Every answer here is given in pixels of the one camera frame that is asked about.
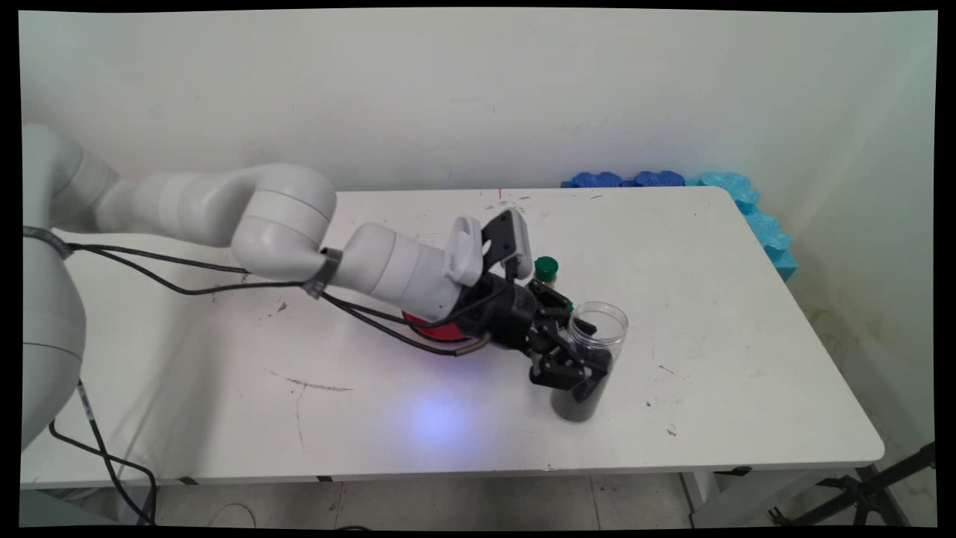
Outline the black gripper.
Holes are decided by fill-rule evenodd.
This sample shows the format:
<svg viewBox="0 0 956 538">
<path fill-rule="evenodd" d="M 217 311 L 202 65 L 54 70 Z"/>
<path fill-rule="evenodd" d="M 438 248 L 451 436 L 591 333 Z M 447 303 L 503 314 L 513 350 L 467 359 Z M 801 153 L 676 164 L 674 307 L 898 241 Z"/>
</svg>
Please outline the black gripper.
<svg viewBox="0 0 956 538">
<path fill-rule="evenodd" d="M 456 304 L 463 309 L 484 300 L 456 318 L 459 333 L 481 337 L 488 333 L 491 343 L 507 350 L 528 352 L 532 360 L 530 381 L 560 391 L 591 391 L 610 374 L 612 352 L 591 347 L 583 341 L 561 336 L 535 336 L 533 324 L 553 321 L 560 330 L 574 328 L 594 336 L 597 327 L 574 317 L 573 303 L 540 280 L 530 280 L 530 290 L 498 275 L 484 275 L 474 287 L 464 288 Z"/>
</svg>

